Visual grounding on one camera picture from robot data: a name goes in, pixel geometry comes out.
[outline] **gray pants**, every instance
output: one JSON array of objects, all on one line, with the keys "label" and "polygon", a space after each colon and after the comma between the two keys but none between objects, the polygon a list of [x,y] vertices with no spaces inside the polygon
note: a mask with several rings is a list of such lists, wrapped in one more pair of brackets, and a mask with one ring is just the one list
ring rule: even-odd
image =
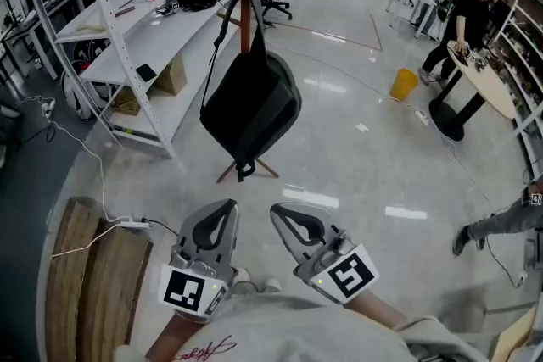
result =
[{"label": "gray pants", "polygon": [[467,227],[467,235],[472,240],[491,234],[513,234],[543,227],[543,206],[526,205],[520,199],[512,203],[508,211],[480,220]]},{"label": "gray pants", "polygon": [[[421,13],[418,15],[418,19],[415,20],[415,24],[417,26],[420,26],[424,20],[424,15],[426,15],[426,12],[428,11],[428,8],[429,5],[427,3],[425,3],[422,7],[421,7]],[[423,34],[424,35],[427,35],[428,32],[430,32],[430,29],[432,28],[432,25],[434,24],[434,21],[435,21],[435,16],[437,15],[438,11],[437,11],[437,7],[434,6],[434,9],[432,9],[432,12],[430,13],[430,16],[428,17],[428,21],[426,22],[426,25],[424,25],[424,29],[423,29]]]}]

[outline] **cardboard box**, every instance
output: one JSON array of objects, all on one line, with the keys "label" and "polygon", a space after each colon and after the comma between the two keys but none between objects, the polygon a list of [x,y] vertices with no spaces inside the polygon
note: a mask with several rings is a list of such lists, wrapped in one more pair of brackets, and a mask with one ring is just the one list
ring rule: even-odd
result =
[{"label": "cardboard box", "polygon": [[115,112],[136,116],[141,107],[137,102],[136,96],[132,92],[132,89],[129,86],[125,86],[117,94],[117,97],[115,97],[114,102],[111,104],[111,108]]},{"label": "cardboard box", "polygon": [[178,53],[162,70],[153,86],[171,95],[177,95],[185,85],[187,85],[187,77],[181,53]]}]

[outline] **black table base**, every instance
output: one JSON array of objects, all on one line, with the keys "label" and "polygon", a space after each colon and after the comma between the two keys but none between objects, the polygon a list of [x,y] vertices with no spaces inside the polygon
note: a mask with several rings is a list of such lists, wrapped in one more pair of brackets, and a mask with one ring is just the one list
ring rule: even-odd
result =
[{"label": "black table base", "polygon": [[464,138],[464,124],[484,104],[484,98],[479,93],[476,93],[459,113],[449,106],[449,104],[444,103],[443,100],[449,95],[449,92],[451,92],[461,77],[462,72],[457,70],[456,74],[447,83],[445,89],[429,105],[430,116],[432,116],[432,120],[434,120],[439,131],[455,142],[459,142]]}]

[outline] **sleeve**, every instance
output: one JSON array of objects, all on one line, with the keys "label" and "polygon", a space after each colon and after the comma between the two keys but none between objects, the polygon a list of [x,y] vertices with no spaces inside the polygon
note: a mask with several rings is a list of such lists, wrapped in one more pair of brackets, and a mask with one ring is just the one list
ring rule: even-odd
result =
[{"label": "sleeve", "polygon": [[469,9],[470,5],[468,0],[458,0],[458,4],[456,5],[457,16],[467,17]]},{"label": "sleeve", "polygon": [[485,362],[478,350],[450,333],[435,317],[418,317],[395,328],[409,347],[411,354],[421,360],[440,356],[443,359]]}]

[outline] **tripod base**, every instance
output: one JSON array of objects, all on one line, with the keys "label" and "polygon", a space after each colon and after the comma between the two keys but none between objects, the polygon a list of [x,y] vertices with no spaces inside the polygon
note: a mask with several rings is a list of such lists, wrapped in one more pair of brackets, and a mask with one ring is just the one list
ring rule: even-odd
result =
[{"label": "tripod base", "polygon": [[[273,170],[270,166],[268,166],[266,163],[264,163],[260,159],[255,159],[256,163],[258,163],[260,166],[262,166],[265,170],[267,170],[273,178],[279,178],[279,174]],[[224,180],[227,175],[236,167],[236,162],[232,162],[230,166],[227,167],[227,169],[217,178],[217,184],[219,184],[222,180]]]}]

